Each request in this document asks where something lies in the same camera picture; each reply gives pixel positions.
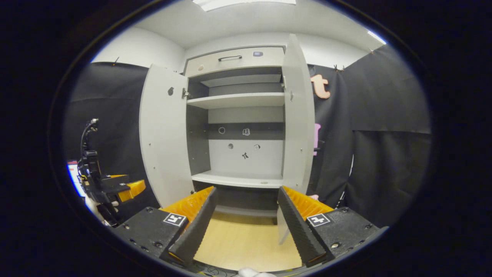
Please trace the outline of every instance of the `drawer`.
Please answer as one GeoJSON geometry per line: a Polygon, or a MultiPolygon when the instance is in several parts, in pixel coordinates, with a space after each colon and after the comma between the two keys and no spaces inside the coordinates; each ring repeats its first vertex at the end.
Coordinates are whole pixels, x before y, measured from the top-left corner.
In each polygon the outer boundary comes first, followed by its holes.
{"type": "Polygon", "coordinates": [[[188,60],[184,75],[191,78],[230,69],[281,67],[283,57],[282,47],[251,47],[221,51],[188,60]]]}

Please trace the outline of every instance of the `monitor screen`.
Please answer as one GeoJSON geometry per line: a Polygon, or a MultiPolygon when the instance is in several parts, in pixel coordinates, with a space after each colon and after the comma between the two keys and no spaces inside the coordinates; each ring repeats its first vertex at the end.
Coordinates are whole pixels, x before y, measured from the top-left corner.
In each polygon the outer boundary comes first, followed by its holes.
{"type": "Polygon", "coordinates": [[[86,193],[82,189],[82,185],[79,182],[79,178],[77,177],[79,175],[77,171],[77,161],[68,161],[68,173],[70,173],[70,177],[72,178],[73,185],[75,186],[75,189],[79,192],[80,196],[86,197],[86,193]]]}

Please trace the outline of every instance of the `wooden floor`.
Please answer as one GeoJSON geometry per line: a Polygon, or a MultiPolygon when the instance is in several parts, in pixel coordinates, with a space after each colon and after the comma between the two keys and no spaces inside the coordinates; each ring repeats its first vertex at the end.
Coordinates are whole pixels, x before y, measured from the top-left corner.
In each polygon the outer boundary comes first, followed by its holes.
{"type": "Polygon", "coordinates": [[[277,226],[271,218],[219,212],[212,216],[194,259],[221,268],[250,267],[259,272],[302,265],[291,234],[278,244],[277,226]]]}

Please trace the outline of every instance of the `drawer handle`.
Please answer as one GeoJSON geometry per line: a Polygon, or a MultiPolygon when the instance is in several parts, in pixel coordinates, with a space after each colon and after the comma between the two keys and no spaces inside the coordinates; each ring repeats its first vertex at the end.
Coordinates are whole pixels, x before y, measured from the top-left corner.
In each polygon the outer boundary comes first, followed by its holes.
{"type": "Polygon", "coordinates": [[[230,57],[223,57],[223,58],[219,58],[219,62],[222,62],[223,59],[227,59],[227,58],[238,58],[238,59],[242,59],[243,57],[241,55],[237,55],[237,56],[230,56],[230,57]]]}

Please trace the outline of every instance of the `white wall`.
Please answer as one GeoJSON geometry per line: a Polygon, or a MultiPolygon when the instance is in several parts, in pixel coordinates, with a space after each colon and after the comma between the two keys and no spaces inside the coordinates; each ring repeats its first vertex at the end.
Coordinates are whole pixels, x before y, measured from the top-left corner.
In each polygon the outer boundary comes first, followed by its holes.
{"type": "Polygon", "coordinates": [[[156,33],[129,28],[104,47],[92,62],[114,62],[150,67],[156,64],[178,73],[182,71],[184,49],[156,33]]]}
{"type": "MultiPolygon", "coordinates": [[[[306,62],[333,68],[337,65],[349,66],[356,60],[369,53],[357,47],[319,36],[296,34],[301,44],[306,62]]],[[[180,71],[185,68],[186,59],[227,48],[256,46],[256,45],[287,45],[289,33],[251,33],[235,35],[202,43],[184,52],[180,71]]]]}

